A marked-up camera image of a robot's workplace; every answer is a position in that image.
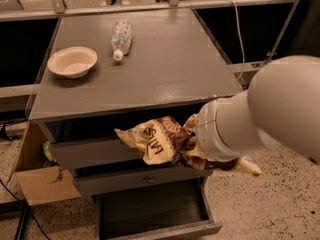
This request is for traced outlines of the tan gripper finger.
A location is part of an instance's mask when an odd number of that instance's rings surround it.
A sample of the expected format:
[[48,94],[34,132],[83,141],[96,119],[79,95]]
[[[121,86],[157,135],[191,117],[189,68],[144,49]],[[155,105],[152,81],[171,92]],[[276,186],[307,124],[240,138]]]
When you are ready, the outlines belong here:
[[193,133],[195,131],[196,128],[196,123],[197,123],[197,119],[198,119],[198,115],[197,114],[193,114],[191,115],[187,121],[185,122],[185,124],[183,125],[183,128],[189,132],[189,133]]

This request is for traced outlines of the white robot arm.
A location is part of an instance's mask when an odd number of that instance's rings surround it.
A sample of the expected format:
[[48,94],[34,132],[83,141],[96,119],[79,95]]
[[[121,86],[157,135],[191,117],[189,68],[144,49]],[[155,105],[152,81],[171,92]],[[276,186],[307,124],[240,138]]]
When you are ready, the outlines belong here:
[[320,58],[268,63],[247,90],[206,103],[185,127],[195,134],[195,152],[211,161],[285,146],[319,164]]

